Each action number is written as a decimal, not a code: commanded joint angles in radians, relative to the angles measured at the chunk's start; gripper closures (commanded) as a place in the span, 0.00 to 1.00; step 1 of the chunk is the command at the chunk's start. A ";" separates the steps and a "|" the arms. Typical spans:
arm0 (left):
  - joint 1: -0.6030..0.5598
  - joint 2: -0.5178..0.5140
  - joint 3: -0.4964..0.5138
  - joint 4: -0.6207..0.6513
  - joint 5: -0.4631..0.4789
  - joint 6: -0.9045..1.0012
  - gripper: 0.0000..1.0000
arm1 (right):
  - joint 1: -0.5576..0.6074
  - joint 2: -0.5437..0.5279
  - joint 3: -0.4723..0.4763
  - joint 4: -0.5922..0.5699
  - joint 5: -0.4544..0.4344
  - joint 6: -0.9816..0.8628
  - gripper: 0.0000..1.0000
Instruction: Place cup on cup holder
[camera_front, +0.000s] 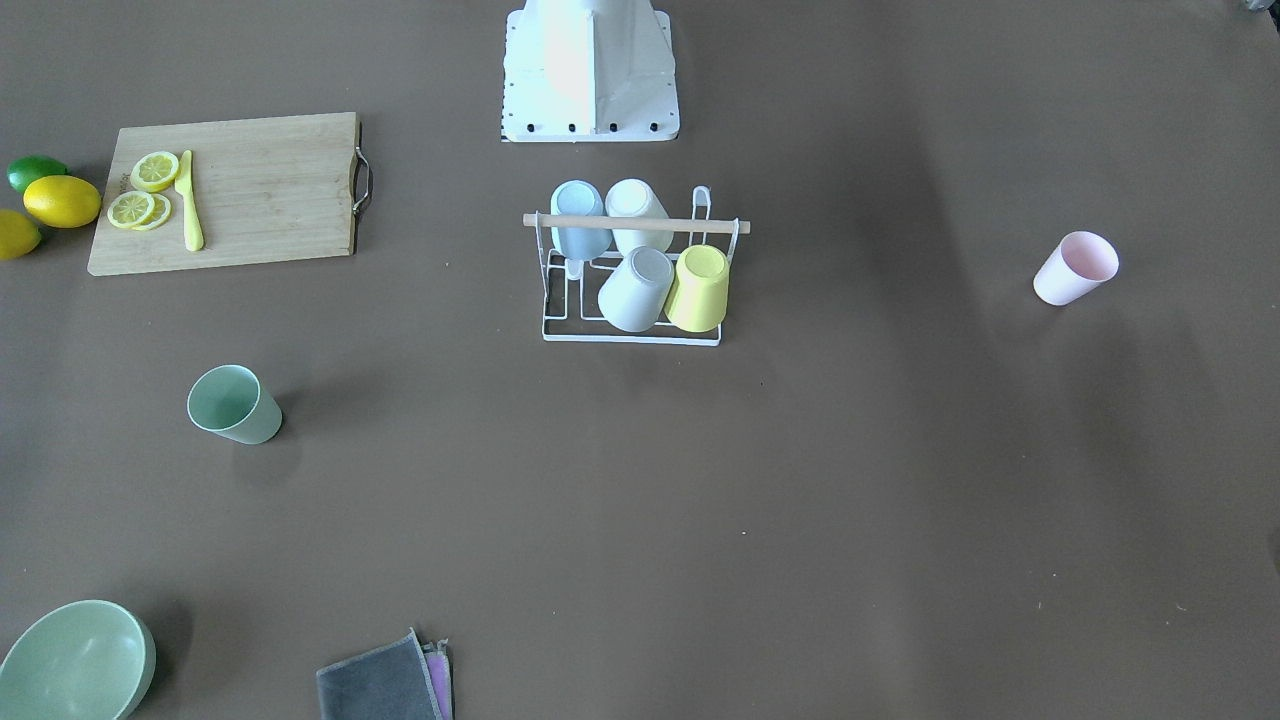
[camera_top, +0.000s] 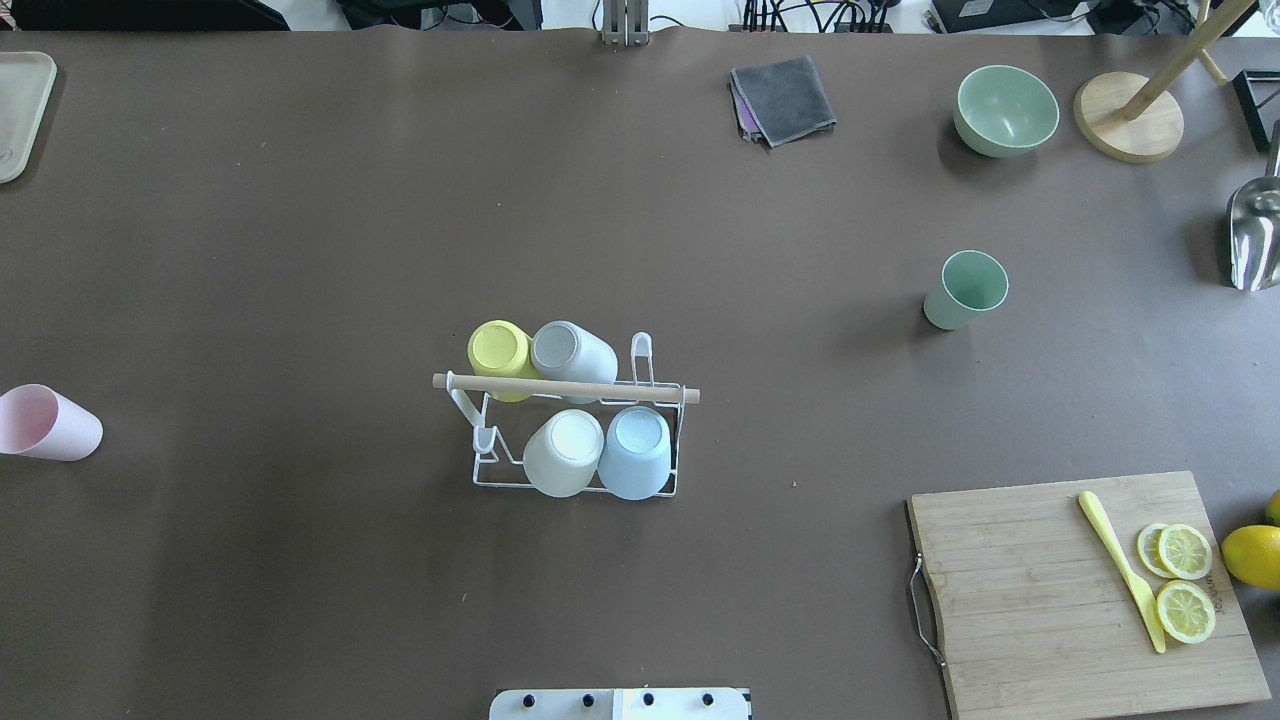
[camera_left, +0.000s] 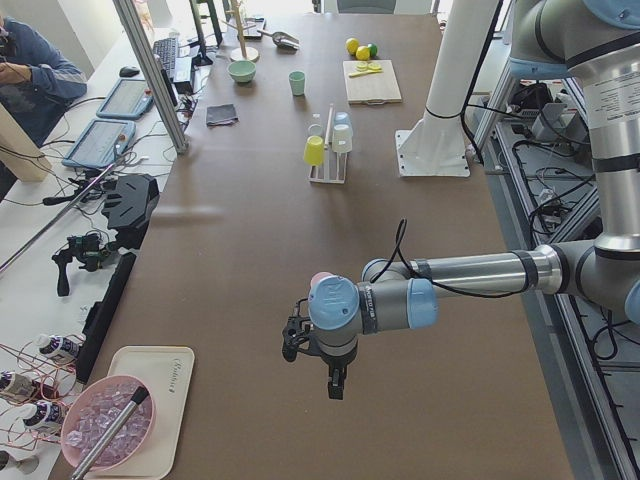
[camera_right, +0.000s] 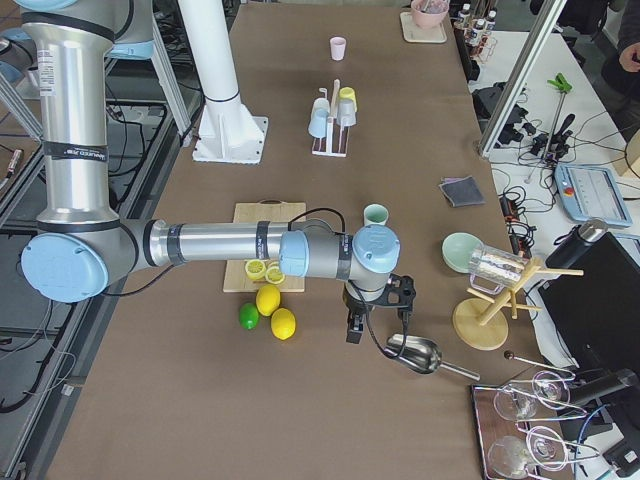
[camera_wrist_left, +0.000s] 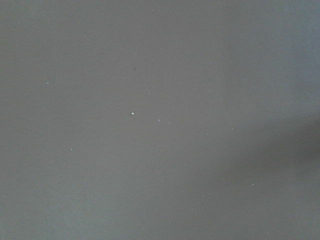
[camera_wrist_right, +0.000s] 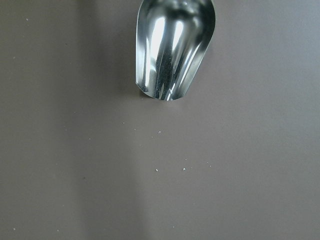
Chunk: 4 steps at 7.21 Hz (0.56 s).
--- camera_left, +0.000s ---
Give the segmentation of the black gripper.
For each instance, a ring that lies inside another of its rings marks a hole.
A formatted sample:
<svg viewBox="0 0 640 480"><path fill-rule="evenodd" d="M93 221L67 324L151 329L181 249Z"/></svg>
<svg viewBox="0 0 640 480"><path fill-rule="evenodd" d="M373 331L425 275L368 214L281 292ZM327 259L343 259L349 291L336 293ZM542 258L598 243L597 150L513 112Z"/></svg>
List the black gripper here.
<svg viewBox="0 0 640 480"><path fill-rule="evenodd" d="M357 346L348 347L343 355L333 355L320 348L319 340L313 331L308 316L301 314L301 304L306 298L299 299L288 317L282 331L282 355L285 361L294 362L298 353L320 357L329 366L327 381L328 396L332 400L344 398L345 370L357 355Z"/></svg>

